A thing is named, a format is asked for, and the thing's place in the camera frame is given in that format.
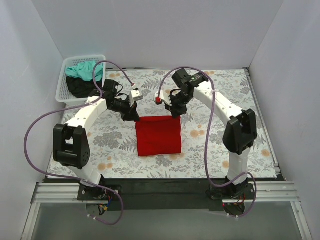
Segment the red t shirt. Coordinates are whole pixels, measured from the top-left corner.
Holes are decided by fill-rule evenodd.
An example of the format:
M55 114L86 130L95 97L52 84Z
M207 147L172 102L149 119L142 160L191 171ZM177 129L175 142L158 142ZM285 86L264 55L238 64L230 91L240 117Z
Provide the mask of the red t shirt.
M173 155L182 152L181 118L144 116L135 123L140 157Z

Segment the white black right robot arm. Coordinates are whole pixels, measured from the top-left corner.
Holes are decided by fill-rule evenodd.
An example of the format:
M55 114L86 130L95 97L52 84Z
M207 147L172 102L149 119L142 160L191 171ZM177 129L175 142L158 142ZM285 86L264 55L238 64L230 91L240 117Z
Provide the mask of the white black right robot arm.
M173 118L185 115L188 103L197 99L210 109L210 122L214 116L220 119L225 127L222 141L228 150L228 172L223 184L214 183L211 178L208 180L213 190L237 199L245 194L249 185L248 158L258 135L256 113L252 109L242 109L219 93L211 77L202 70L194 75L186 70L187 67L181 66L169 71L177 94L159 92L157 100L165 103Z

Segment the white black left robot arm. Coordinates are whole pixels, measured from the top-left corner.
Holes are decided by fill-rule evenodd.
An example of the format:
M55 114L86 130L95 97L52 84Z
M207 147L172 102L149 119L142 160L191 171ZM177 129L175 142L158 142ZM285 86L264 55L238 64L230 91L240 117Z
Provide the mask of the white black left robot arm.
M53 128L53 159L71 170L80 179L84 191L95 200L106 197L104 177L89 166L91 150L88 131L107 110L119 113L125 122L140 120L137 101L143 99L138 88L132 89L125 99L118 92L120 84L107 79L101 91L94 90L86 101L86 106L65 124Z

